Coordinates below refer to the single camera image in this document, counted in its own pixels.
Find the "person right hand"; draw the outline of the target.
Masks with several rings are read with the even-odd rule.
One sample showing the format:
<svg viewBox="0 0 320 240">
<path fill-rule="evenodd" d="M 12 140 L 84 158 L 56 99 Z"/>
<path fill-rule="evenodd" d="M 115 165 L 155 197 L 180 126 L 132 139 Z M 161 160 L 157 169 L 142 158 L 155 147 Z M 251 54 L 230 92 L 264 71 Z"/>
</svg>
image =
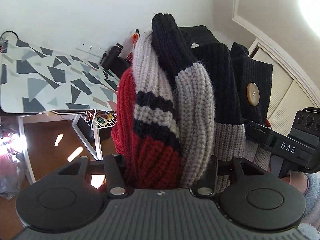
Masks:
<svg viewBox="0 0 320 240">
<path fill-rule="evenodd" d="M 282 181 L 295 187 L 302 194 L 306 193 L 309 187 L 309 179 L 303 172 L 290 171 L 286 177 L 282 178 Z"/>
</svg>

